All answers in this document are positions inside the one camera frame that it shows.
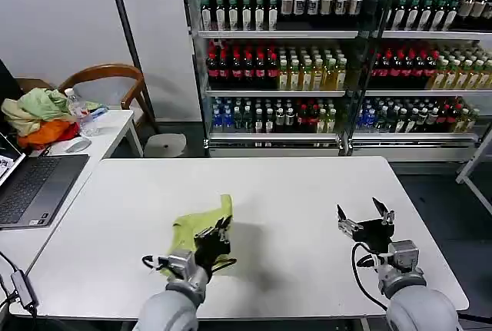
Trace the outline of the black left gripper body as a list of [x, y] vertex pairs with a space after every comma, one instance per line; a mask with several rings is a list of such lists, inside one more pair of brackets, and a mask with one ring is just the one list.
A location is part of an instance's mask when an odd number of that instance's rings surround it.
[[195, 263], [206, 272], [211, 272], [220, 255], [230, 253], [229, 240], [224, 239], [219, 232], [210, 232], [194, 237], [196, 251], [194, 253]]

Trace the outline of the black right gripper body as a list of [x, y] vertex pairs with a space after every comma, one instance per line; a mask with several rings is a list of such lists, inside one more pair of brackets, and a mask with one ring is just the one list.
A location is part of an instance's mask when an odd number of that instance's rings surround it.
[[355, 242], [364, 243], [372, 253], [388, 252], [388, 246], [394, 235], [394, 225], [382, 219], [362, 221], [357, 224], [357, 230], [352, 232]]

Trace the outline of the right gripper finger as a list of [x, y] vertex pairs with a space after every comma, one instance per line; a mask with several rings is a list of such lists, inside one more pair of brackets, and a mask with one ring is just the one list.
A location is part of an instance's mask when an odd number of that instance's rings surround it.
[[378, 213], [381, 216], [382, 224], [393, 225], [395, 216], [394, 211], [388, 210], [386, 205], [375, 197], [373, 197], [372, 200], [375, 207], [377, 208]]
[[337, 226], [339, 230], [349, 237], [353, 237], [364, 229], [361, 224], [348, 219], [339, 204], [337, 205]]

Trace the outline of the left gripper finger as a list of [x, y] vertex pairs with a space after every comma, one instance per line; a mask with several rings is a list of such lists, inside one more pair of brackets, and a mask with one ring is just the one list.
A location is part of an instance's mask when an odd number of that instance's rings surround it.
[[203, 230], [196, 233], [194, 235], [194, 238], [205, 239], [207, 237], [213, 237], [215, 235], [221, 239], [224, 236], [225, 231], [226, 231], [226, 219], [222, 217], [211, 227], [206, 227]]
[[220, 242], [229, 245], [229, 230], [232, 222], [232, 216], [222, 217], [218, 221], [218, 232], [220, 237]]

